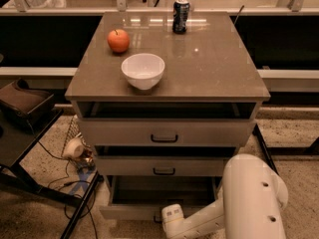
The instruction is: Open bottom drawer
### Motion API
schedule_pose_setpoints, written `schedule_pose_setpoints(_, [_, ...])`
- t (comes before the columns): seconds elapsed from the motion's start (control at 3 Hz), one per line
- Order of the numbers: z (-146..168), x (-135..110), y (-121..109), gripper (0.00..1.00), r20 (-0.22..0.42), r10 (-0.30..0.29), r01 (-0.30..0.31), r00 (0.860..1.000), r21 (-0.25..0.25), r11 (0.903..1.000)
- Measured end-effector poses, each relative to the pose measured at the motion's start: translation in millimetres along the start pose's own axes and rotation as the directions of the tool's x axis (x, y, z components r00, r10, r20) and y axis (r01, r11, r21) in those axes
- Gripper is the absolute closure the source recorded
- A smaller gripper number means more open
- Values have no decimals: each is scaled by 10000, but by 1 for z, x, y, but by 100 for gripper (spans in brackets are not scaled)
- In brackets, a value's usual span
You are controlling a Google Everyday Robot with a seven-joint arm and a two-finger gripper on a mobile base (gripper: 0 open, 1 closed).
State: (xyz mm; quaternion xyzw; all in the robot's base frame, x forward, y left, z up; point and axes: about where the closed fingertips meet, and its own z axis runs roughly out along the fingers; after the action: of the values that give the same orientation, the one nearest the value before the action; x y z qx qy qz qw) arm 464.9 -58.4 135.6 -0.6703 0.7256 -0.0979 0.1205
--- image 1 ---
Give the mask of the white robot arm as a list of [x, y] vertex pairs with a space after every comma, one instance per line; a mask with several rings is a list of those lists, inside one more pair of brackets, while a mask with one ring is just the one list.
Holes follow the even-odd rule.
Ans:
[[161, 211], [167, 239], [196, 239], [221, 228], [226, 239], [286, 239], [281, 210], [288, 189], [262, 159], [238, 154], [225, 165], [221, 196], [189, 217], [181, 206]]

